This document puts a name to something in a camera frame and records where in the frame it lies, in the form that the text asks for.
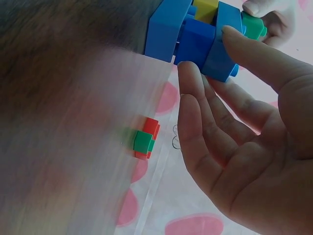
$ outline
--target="yellow building block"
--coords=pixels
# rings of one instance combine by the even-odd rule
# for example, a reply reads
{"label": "yellow building block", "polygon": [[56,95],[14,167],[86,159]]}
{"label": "yellow building block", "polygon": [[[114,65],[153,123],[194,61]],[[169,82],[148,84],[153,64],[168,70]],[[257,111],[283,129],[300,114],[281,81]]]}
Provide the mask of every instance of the yellow building block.
{"label": "yellow building block", "polygon": [[192,5],[197,7],[195,20],[209,24],[213,21],[219,6],[219,0],[194,0]]}

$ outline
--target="building block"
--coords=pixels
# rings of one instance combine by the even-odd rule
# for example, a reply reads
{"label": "building block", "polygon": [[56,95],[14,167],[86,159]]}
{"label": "building block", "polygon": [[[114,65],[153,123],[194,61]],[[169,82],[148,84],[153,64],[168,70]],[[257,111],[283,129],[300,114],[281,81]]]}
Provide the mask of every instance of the building block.
{"label": "building block", "polygon": [[268,29],[264,26],[263,20],[242,12],[243,25],[246,26],[245,36],[250,39],[259,40],[266,36]]}
{"label": "building block", "polygon": [[236,66],[223,45],[222,27],[224,25],[232,26],[239,32],[243,32],[240,10],[224,2],[219,2],[215,39],[201,72],[221,82],[225,82],[232,75],[232,71]]}
{"label": "building block", "polygon": [[155,134],[153,135],[153,137],[152,137],[152,139],[155,141],[156,139],[157,139],[157,135],[158,135],[158,133],[159,133],[159,131],[160,131],[160,124],[158,124],[157,125],[157,127],[156,127],[156,131],[155,131]]}
{"label": "building block", "polygon": [[174,64],[194,62],[201,70],[215,38],[215,27],[194,19],[187,19]]}
{"label": "building block", "polygon": [[147,160],[151,157],[151,152],[148,152],[147,154],[135,152],[135,157],[141,160]]}
{"label": "building block", "polygon": [[143,126],[142,131],[151,134],[152,136],[155,135],[157,131],[157,126],[159,125],[158,120],[154,120],[152,118],[146,119],[146,122]]}
{"label": "building block", "polygon": [[151,141],[152,141],[151,134],[142,131],[137,131],[134,140],[134,151],[147,154]]}
{"label": "building block", "polygon": [[219,0],[194,0],[192,5],[197,7],[195,20],[209,24],[212,23],[216,14]]}
{"label": "building block", "polygon": [[233,71],[231,72],[230,76],[235,77],[237,76],[238,72],[239,72],[239,65],[235,64],[235,67]]}
{"label": "building block", "polygon": [[187,16],[193,17],[192,0],[163,0],[150,17],[145,55],[171,62],[180,28]]}
{"label": "building block", "polygon": [[155,142],[154,140],[151,140],[150,144],[149,144],[149,148],[148,148],[148,151],[149,152],[152,152],[153,151],[153,147],[155,146]]}
{"label": "building block", "polygon": [[243,24],[243,35],[246,34],[246,26]]}

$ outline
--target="green building block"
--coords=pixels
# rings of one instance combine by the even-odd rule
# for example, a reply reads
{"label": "green building block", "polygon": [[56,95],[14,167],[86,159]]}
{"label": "green building block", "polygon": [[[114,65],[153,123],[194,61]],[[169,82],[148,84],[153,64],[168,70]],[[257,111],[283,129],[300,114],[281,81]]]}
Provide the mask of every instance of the green building block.
{"label": "green building block", "polygon": [[134,151],[147,154],[152,142],[152,135],[146,132],[137,131],[134,140]]}
{"label": "green building block", "polygon": [[266,36],[268,29],[264,26],[263,20],[253,17],[246,12],[242,12],[243,25],[246,26],[245,36],[254,40]]}
{"label": "green building block", "polygon": [[154,147],[154,145],[155,145],[155,142],[156,142],[156,141],[151,140],[150,145],[149,145],[149,149],[148,149],[149,152],[152,152],[153,147]]}

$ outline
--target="hand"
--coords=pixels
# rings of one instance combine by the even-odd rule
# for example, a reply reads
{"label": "hand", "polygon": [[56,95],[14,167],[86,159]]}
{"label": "hand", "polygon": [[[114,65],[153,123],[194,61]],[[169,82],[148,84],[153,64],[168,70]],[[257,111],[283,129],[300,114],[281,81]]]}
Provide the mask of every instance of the hand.
{"label": "hand", "polygon": [[178,133],[186,168],[235,222],[266,235],[312,234],[313,67],[229,26],[223,31],[230,57],[278,93],[279,110],[231,80],[214,81],[195,64],[180,63]]}
{"label": "hand", "polygon": [[290,39],[295,30],[295,0],[248,0],[243,4],[248,14],[263,19],[268,34],[265,44],[279,47]]}

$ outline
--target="red building block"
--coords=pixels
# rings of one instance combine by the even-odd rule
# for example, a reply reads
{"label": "red building block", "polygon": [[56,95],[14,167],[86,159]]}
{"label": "red building block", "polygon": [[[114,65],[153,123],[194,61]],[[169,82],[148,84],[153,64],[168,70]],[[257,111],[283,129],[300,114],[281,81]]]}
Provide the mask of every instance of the red building block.
{"label": "red building block", "polygon": [[156,134],[158,125],[159,125],[158,120],[154,120],[152,118],[147,117],[142,131],[154,136]]}
{"label": "red building block", "polygon": [[160,124],[157,125],[156,127],[156,132],[155,134],[152,136],[152,139],[155,141],[157,139],[157,135],[158,135],[158,132],[160,130]]}
{"label": "red building block", "polygon": [[147,160],[151,157],[151,152],[148,152],[148,154],[135,152],[135,157],[141,160]]}

